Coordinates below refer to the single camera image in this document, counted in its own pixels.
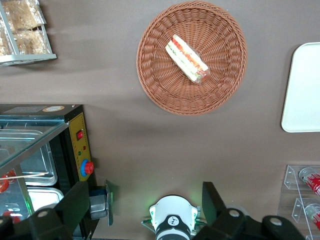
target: red can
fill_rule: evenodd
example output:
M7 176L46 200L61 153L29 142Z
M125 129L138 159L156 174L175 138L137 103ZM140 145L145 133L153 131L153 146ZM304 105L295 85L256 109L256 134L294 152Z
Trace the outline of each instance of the red can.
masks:
M305 207L305 214L320 230L320 205L310 204Z
M299 172L299 178L320 196L320 174L312 167L305 167Z

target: plastic wrap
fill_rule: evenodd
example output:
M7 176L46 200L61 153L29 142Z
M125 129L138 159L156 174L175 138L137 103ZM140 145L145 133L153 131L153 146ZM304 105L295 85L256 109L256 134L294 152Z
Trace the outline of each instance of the plastic wrap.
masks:
M165 50L192 82L202 84L210 77L210 69L199 54L176 34L168 42Z
M0 26L0 56L11 55L12 51L8 41L6 29Z
M41 30L25 30L13 33L21 54L49 54L48 46Z
M38 0L7 0L1 3L12 32L31 30L46 23Z

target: green indicator light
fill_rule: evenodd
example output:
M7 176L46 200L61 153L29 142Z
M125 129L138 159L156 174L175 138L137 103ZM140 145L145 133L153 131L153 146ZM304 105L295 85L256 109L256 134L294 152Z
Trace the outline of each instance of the green indicator light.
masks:
M26 208L28 209L28 212L29 212L30 214L33 214L32 208L31 208L28 200L27 200L27 199L24 199L24 202L25 202Z

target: wicker basket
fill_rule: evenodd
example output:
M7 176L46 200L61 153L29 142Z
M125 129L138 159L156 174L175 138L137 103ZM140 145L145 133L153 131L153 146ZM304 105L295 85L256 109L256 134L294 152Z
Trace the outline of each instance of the wicker basket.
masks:
M209 66L202 85L190 81L165 46L174 34L195 49ZM161 12L140 41L136 66L140 83L162 109L179 115L200 115L225 103L237 90L247 65L244 35L233 17L208 2L175 4Z

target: red emergency stop button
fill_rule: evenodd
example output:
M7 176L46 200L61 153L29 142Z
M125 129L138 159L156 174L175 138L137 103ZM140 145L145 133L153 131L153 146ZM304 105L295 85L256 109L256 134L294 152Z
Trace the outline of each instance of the red emergency stop button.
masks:
M84 166L84 172L86 174L92 174L94 172L94 163L92 161L88 161Z
M87 175L94 172L94 168L94 163L89 161L88 159L85 159L81 163L80 173L83 177L86 177Z
M79 141L80 139L82 139L84 137L84 132L83 130L81 129L80 131L78 131L76 133L76 139Z

